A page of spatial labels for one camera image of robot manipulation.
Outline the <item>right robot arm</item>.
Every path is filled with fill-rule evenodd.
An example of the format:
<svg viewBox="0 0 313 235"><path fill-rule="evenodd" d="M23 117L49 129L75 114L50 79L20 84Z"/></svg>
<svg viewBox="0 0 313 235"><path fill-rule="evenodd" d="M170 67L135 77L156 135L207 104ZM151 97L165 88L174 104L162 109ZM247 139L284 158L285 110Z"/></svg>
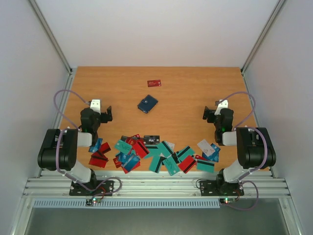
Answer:
<svg viewBox="0 0 313 235"><path fill-rule="evenodd" d="M234 111L229 108L204 108L203 119L215 126L219 146L236 146L237 160L216 176L215 190L227 195L240 188L243 178L253 172L274 166L276 153L266 128L237 127L232 130Z"/></svg>

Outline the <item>blue leather card holder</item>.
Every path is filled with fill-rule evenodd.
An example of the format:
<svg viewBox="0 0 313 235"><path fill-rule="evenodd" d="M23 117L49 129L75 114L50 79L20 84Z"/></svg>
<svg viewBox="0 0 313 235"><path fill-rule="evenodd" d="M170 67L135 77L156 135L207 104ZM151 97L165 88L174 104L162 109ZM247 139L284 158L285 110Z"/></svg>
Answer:
<svg viewBox="0 0 313 235"><path fill-rule="evenodd" d="M140 101L137 105L138 109L143 113L149 113L156 105L158 104L158 100L152 97L151 95L147 95L144 99Z"/></svg>

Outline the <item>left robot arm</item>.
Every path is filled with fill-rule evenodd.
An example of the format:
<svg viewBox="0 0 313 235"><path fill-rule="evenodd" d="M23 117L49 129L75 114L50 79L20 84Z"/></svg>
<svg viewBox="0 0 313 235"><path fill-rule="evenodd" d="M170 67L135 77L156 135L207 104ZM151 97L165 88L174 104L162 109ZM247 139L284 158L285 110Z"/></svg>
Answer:
<svg viewBox="0 0 313 235"><path fill-rule="evenodd" d="M98 191L98 182L92 169L77 160L78 147L95 147L101 124L112 121L112 107L106 112L99 108L85 108L80 113L81 125L77 129L48 129L38 154L42 169L57 171L81 186L87 195Z"/></svg>

